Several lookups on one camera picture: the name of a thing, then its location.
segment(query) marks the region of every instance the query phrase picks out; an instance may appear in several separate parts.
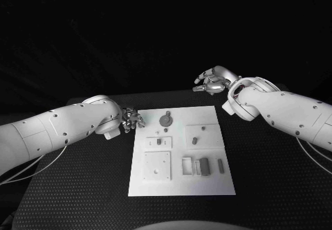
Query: white board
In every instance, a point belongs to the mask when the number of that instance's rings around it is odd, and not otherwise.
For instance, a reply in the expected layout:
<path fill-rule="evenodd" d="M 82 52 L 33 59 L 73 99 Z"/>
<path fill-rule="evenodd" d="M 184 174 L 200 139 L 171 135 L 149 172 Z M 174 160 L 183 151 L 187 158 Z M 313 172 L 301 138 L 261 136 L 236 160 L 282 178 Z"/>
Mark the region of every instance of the white board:
<path fill-rule="evenodd" d="M 164 132 L 164 127 L 158 124 L 158 119 L 165 114 L 165 111 L 170 111 L 173 118 L 167 132 Z M 201 106 L 139 110 L 138 113 L 144 118 L 145 128 L 135 129 L 128 196 L 235 195 L 214 107 Z M 206 127 L 203 134 L 194 126 L 199 126 L 199 128 L 200 126 Z M 190 135 L 197 134 L 201 136 L 197 139 L 196 146 L 190 147 L 186 139 L 191 138 Z M 170 143 L 154 144 L 158 138 L 162 141 L 168 140 Z M 206 139 L 213 141 L 206 144 L 203 141 Z M 167 180 L 164 179 L 164 174 L 160 174 L 160 170 L 155 168 L 157 163 L 151 166 L 147 166 L 144 163 L 145 153 L 148 153 L 148 156 L 155 157 L 151 154 L 160 152 L 162 152 L 161 154 L 168 152 L 170 155 L 170 176 L 165 178 Z M 183 158 L 190 158 L 191 176 L 183 176 Z M 199 161 L 200 158 L 207 158 L 209 160 L 209 176 L 196 176 L 194 167 L 197 165 L 194 161 Z M 222 159 L 223 173 L 219 173 L 217 159 Z"/>

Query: table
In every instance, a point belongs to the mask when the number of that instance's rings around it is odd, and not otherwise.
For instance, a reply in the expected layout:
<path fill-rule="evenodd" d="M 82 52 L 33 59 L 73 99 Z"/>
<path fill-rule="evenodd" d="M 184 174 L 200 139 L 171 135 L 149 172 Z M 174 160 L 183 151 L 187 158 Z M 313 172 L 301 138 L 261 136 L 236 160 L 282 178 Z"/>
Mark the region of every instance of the table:
<path fill-rule="evenodd" d="M 308 159 L 294 137 L 261 116 L 248 122 L 226 114 L 225 92 L 210 96 L 184 90 L 109 98 L 136 110 L 214 106 L 236 195 L 126 197 L 134 131 L 121 130 L 110 140 L 92 134 L 67 146 L 33 177 L 12 229 L 131 230 L 171 220 L 216 221 L 262 230 L 332 228 L 332 176 Z M 59 150 L 44 156 L 37 170 L 57 154 Z"/>

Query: cable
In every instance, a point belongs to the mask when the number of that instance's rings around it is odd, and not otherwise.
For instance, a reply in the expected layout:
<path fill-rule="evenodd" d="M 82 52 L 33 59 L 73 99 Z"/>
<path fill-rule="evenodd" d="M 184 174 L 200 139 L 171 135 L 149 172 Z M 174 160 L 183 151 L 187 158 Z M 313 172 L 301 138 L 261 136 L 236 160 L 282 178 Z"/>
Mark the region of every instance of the cable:
<path fill-rule="evenodd" d="M 21 171 L 18 171 L 8 179 L 5 179 L 1 183 L 0 183 L 0 185 L 1 184 L 5 184 L 7 183 L 7 181 L 9 181 L 14 177 L 17 177 L 37 162 L 38 162 L 38 160 L 43 158 L 43 155 L 35 159 L 35 161 L 21 170 Z"/>
<path fill-rule="evenodd" d="M 15 182 L 15 181 L 20 181 L 20 180 L 24 180 L 25 178 L 28 178 L 28 177 L 31 177 L 31 176 L 34 176 L 35 174 L 38 174 L 43 170 L 46 170 L 46 168 L 53 164 L 53 162 L 56 161 L 56 159 L 59 158 L 59 156 L 61 155 L 61 153 L 63 153 L 63 151 L 64 151 L 64 149 L 66 149 L 66 146 L 63 147 L 63 149 L 61 149 L 61 151 L 60 151 L 60 154 L 57 155 L 57 157 L 53 159 L 53 161 L 47 164 L 47 166 L 41 169 L 41 170 L 38 170 L 35 173 L 33 173 L 30 176 L 27 176 L 27 177 L 22 177 L 22 178 L 20 178 L 20 179 L 17 179 L 17 180 L 12 180 L 12 181 L 8 181 L 8 180 L 11 180 L 21 172 L 24 172 L 33 165 L 34 165 L 34 163 L 41 159 L 41 157 L 43 156 L 40 156 L 40 158 L 15 174 L 15 175 L 12 175 L 5 181 L 2 181 L 1 183 L 0 183 L 0 185 L 1 184 L 7 184 L 7 183 L 11 183 L 11 182 Z"/>
<path fill-rule="evenodd" d="M 328 157 L 326 157 L 326 156 L 314 149 L 314 147 L 311 146 L 311 144 L 310 144 L 308 142 L 305 142 L 305 143 L 310 145 L 310 147 L 311 147 L 311 149 L 315 151 L 315 153 L 320 154 L 320 156 L 324 157 L 328 161 L 332 161 L 332 159 L 330 159 Z"/>
<path fill-rule="evenodd" d="M 313 160 L 314 163 L 318 165 L 318 167 L 320 167 L 328 174 L 332 174 L 332 172 L 315 162 L 315 160 L 313 159 L 313 157 L 311 157 L 310 154 L 307 153 L 307 151 L 305 151 L 305 149 L 304 149 L 304 147 L 302 147 L 302 145 L 301 145 L 301 143 L 300 143 L 300 141 L 298 141 L 298 138 L 295 138 L 295 140 L 297 140 L 297 142 L 298 142 L 298 145 L 300 145 L 301 149 L 302 149 L 304 152 L 305 152 L 305 155 L 311 158 L 311 160 Z"/>

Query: black background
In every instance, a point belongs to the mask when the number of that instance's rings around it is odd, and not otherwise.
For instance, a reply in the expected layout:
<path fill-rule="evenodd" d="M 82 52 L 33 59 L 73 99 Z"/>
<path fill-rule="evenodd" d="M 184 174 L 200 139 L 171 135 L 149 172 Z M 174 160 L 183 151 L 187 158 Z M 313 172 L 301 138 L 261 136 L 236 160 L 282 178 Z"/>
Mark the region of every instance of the black background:
<path fill-rule="evenodd" d="M 327 2 L 173 6 L 164 13 L 164 6 L 2 4 L 17 5 L 1 12 L 1 113 L 40 113 L 79 96 L 190 89 L 214 65 L 330 100 Z"/>

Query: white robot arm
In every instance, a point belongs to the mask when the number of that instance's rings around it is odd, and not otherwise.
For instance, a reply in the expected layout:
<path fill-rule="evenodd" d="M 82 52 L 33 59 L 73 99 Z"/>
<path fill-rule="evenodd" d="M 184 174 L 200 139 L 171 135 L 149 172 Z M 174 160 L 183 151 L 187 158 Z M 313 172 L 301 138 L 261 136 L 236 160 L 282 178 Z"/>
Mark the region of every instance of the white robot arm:
<path fill-rule="evenodd" d="M 268 124 L 291 136 L 332 151 L 332 106 L 308 97 L 282 92 L 262 78 L 240 78 L 223 67 L 204 71 L 194 84 L 203 85 L 193 91 L 210 95 L 227 91 L 227 101 L 222 105 L 229 115 L 250 121 L 261 114 Z"/>
<path fill-rule="evenodd" d="M 132 109 L 121 109 L 103 95 L 0 126 L 0 175 L 21 163 L 82 140 L 92 132 L 106 139 L 144 127 Z"/>

